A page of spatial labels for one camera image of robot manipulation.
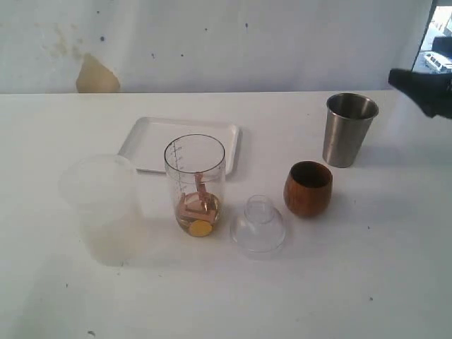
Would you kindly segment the wooden pieces and coins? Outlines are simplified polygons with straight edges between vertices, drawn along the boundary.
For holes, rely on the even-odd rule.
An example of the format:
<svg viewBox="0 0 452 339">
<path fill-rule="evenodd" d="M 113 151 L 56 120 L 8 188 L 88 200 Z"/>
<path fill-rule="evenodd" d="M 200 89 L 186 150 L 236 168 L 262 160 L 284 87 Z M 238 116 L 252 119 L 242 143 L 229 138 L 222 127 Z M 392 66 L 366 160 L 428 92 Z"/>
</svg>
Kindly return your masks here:
<svg viewBox="0 0 452 339">
<path fill-rule="evenodd" d="M 175 215 L 179 226 L 192 237 L 206 237 L 220 215 L 220 199 L 207 191 L 200 172 L 194 175 L 195 191 L 181 192 Z"/>
</svg>

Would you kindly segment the silver metal tray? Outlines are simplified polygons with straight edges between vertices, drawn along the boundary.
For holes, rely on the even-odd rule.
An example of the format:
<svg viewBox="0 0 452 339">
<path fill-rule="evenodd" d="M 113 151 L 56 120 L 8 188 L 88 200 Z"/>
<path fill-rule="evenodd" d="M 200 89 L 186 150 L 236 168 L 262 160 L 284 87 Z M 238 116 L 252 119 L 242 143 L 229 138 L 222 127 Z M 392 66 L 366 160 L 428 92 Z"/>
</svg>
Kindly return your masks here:
<svg viewBox="0 0 452 339">
<path fill-rule="evenodd" d="M 225 147 L 226 174 L 234 168 L 239 127 L 224 122 L 141 117 L 131 128 L 118 154 L 138 171 L 164 173 L 164 150 L 174 139 L 187 134 L 205 134 Z"/>
</svg>

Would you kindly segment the brown wooden cup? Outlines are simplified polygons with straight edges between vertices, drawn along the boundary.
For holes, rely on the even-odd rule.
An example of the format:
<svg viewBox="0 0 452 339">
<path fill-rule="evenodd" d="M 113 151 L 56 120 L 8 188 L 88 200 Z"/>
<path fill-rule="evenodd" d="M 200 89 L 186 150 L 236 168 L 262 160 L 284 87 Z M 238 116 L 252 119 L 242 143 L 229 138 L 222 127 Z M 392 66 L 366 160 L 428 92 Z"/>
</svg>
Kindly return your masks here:
<svg viewBox="0 0 452 339">
<path fill-rule="evenodd" d="M 333 175 L 313 161 L 294 164 L 287 176 L 283 198 L 287 208 L 301 218 L 314 218 L 326 211 L 331 201 Z"/>
</svg>

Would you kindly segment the clear plastic shaker body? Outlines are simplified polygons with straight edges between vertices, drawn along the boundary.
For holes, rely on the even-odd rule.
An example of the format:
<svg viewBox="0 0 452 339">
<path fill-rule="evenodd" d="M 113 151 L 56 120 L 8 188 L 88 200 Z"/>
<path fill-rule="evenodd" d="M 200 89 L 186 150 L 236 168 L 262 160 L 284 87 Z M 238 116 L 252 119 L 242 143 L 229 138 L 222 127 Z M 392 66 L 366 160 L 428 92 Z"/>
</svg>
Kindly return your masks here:
<svg viewBox="0 0 452 339">
<path fill-rule="evenodd" d="M 181 192 L 196 190 L 194 175 L 197 172 L 203 175 L 207 191 L 220 199 L 221 215 L 225 191 L 225 148 L 218 139 L 205 134 L 180 136 L 165 148 L 164 161 L 175 218 Z"/>
</svg>

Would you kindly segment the translucent plastic cup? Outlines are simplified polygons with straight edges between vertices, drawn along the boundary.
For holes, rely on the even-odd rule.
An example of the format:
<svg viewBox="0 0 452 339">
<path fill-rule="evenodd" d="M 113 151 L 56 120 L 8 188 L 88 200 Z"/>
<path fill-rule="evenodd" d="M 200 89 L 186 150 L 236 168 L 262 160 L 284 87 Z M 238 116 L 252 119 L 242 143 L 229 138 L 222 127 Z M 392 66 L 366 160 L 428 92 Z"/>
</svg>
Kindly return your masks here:
<svg viewBox="0 0 452 339">
<path fill-rule="evenodd" d="M 59 193 L 76 212 L 88 252 L 106 266 L 124 265 L 144 246 L 136 177 L 125 157 L 95 155 L 71 165 L 59 179 Z"/>
</svg>

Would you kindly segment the stainless steel cup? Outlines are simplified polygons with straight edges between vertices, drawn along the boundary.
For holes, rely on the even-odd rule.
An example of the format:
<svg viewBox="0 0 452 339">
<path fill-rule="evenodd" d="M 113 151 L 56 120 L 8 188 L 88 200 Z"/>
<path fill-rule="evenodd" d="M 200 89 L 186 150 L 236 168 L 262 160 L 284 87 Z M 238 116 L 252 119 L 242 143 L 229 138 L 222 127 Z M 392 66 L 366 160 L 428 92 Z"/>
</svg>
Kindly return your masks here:
<svg viewBox="0 0 452 339">
<path fill-rule="evenodd" d="M 375 101 L 356 93 L 332 95 L 326 106 L 323 159 L 333 167 L 350 167 L 379 107 Z"/>
</svg>

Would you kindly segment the clear plastic shaker lid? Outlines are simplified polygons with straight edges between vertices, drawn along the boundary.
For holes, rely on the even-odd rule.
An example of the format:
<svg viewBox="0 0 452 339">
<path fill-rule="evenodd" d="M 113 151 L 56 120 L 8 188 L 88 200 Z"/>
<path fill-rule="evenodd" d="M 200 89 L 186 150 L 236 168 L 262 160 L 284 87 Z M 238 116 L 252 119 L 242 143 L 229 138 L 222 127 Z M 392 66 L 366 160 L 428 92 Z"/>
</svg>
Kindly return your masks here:
<svg viewBox="0 0 452 339">
<path fill-rule="evenodd" d="M 230 224 L 230 239 L 249 258 L 270 260 L 283 248 L 287 226 L 279 210 L 264 195 L 248 198 Z"/>
</svg>

